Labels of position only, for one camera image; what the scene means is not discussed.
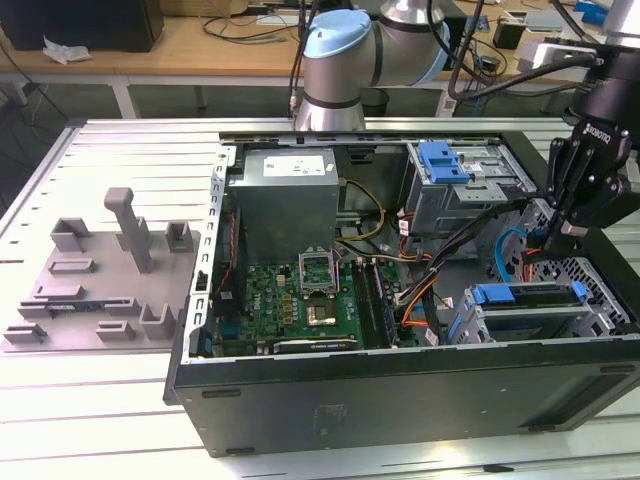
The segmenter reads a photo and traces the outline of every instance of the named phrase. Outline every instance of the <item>yellow wire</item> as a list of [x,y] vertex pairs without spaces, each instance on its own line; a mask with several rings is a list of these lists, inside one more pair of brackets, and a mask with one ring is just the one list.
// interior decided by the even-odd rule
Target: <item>yellow wire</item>
[[371,191],[367,188],[365,188],[364,185],[362,185],[359,182],[356,182],[355,180],[350,180],[347,179],[346,180],[347,184],[351,183],[353,185],[355,185],[356,187],[359,187],[360,189],[362,189],[362,191],[364,191],[370,198],[371,200],[373,200],[374,202],[376,202],[376,206],[378,207],[378,210],[380,211],[380,220],[378,220],[378,225],[376,226],[376,228],[374,228],[372,231],[368,232],[368,233],[363,233],[361,235],[356,235],[355,237],[338,237],[336,238],[336,240],[340,241],[340,242],[344,242],[344,241],[349,241],[349,242],[353,242],[355,240],[366,240],[367,238],[373,237],[374,235],[377,235],[378,232],[380,232],[380,230],[382,230],[382,227],[384,227],[384,208],[382,207],[382,204],[380,203],[380,200],[378,200],[376,198],[376,196],[371,193]]
[[416,303],[418,303],[418,300],[420,300],[420,298],[425,294],[425,292],[427,290],[429,290],[429,288],[431,287],[431,285],[433,285],[436,280],[437,280],[438,276],[436,275],[434,277],[433,280],[431,280],[429,283],[427,283],[422,290],[420,290],[420,293],[418,293],[418,295],[416,295],[414,297],[414,299],[411,301],[411,303],[409,304],[409,306],[407,307],[407,310],[404,312],[404,316],[402,317],[402,323],[401,325],[404,327],[407,325],[407,320],[409,319],[409,316],[411,315],[411,312],[413,311],[413,307],[415,307]]

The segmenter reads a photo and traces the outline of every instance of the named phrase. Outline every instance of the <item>light blue robot joint cap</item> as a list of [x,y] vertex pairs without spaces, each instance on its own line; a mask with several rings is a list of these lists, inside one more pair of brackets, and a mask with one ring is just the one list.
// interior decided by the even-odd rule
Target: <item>light blue robot joint cap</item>
[[348,50],[371,31],[371,19],[363,10],[331,10],[311,24],[305,57],[326,58]]

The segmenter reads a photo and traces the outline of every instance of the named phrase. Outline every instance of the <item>floor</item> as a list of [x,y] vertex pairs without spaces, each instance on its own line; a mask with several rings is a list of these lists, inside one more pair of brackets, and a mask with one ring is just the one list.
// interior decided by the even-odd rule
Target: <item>floor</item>
[[[119,118],[119,111],[106,86],[50,85],[47,93],[70,118]],[[286,115],[286,88],[207,87],[206,111],[198,111],[191,87],[136,86],[132,93],[140,113],[146,118],[172,117],[283,117]],[[432,116],[439,92],[414,89],[391,90],[386,115],[390,117]],[[365,92],[363,103],[375,92]],[[65,121],[35,90],[29,105],[12,108],[5,105],[0,114],[0,215],[19,193],[31,172],[46,154],[49,145],[64,128]],[[560,95],[550,116],[559,116],[570,101]],[[486,105],[486,117],[538,117],[544,98],[496,97]],[[458,116],[479,114],[480,108],[462,106]]]

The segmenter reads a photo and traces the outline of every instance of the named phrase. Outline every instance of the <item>aluminum profile table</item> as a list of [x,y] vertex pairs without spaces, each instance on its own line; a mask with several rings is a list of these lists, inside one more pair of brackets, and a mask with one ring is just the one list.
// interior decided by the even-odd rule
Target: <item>aluminum profile table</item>
[[[559,119],[384,119],[368,125],[518,130],[544,156],[551,139],[570,132]],[[82,215],[92,230],[115,230],[102,197],[118,183],[134,189],[135,211],[151,230],[173,219],[197,228],[218,132],[289,128],[285,120],[203,119],[90,121],[66,129],[0,220],[0,324],[17,318],[17,303],[53,247],[48,233],[58,217]],[[639,232],[638,214],[608,231],[638,272]],[[510,480],[640,476],[640,390],[568,433],[213,460],[182,408],[162,402],[168,363],[168,352],[0,354],[0,478],[467,478],[496,464],[515,469],[500,474]]]

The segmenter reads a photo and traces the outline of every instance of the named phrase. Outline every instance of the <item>wire bundle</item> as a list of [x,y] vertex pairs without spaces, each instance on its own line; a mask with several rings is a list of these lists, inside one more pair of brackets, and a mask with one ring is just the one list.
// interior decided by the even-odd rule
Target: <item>wire bundle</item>
[[399,305],[404,305],[407,302],[409,303],[402,318],[402,325],[404,326],[406,324],[411,314],[411,310],[416,305],[418,300],[433,286],[438,278],[440,269],[443,267],[443,265],[451,255],[453,255],[461,246],[474,239],[492,218],[504,213],[523,210],[530,202],[531,198],[521,198],[496,205],[488,210],[485,210],[465,226],[453,233],[442,244],[438,251],[433,254],[431,260],[429,260],[429,263],[426,267],[427,273],[425,274],[425,276],[411,288],[405,290],[399,295]]

